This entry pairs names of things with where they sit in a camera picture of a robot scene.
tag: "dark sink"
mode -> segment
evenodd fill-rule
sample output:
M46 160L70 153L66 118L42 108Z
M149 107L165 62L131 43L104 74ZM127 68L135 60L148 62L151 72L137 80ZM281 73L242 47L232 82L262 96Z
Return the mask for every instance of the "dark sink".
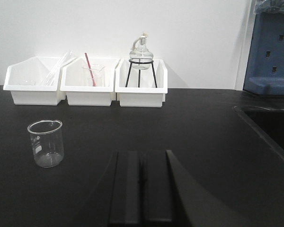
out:
M245 111L245 113L284 150L284 112Z
M235 111L284 160L284 109L236 106Z

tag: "glass flask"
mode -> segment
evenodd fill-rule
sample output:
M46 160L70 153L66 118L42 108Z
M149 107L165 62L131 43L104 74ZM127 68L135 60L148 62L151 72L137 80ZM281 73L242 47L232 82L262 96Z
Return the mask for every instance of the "glass flask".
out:
M153 54L146 47L147 34L143 33L138 39L133 43L132 51L130 51L130 61L133 62L151 62L153 59ZM137 70L149 69L150 64L133 64L132 67Z

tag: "black plastic holder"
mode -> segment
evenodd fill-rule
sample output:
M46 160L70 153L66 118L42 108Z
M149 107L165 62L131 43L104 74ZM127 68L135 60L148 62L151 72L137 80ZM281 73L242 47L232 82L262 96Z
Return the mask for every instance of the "black plastic holder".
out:
M129 62L131 63L131 65L129 66L129 70L128 70L128 75L127 75L127 80L126 80L126 85L125 85L125 87L127 87L127 85L128 85L129 76L131 75L132 65L133 65L133 64L151 64L152 73L153 73L153 79L154 79L154 81L155 81L155 86L156 86L156 88L158 88L158 86L157 86L157 80L156 80L156 75L155 75L155 69L154 69L154 67L153 67L153 60L152 60L152 61L148 61L148 62L137 62L137 61L129 60ZM141 79L141 70L139 70L138 87L140 87L140 79Z

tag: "white wall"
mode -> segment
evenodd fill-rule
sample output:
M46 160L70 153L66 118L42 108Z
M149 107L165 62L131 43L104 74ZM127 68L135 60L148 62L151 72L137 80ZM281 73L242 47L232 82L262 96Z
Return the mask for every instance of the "white wall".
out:
M32 56L127 58L142 31L169 87L234 89L250 0L0 0L0 84Z

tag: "blue pegboard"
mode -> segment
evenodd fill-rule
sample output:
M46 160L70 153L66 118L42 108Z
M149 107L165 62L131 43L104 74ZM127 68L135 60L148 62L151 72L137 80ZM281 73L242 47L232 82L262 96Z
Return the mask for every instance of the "blue pegboard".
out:
M256 15L244 90L284 95L284 15Z

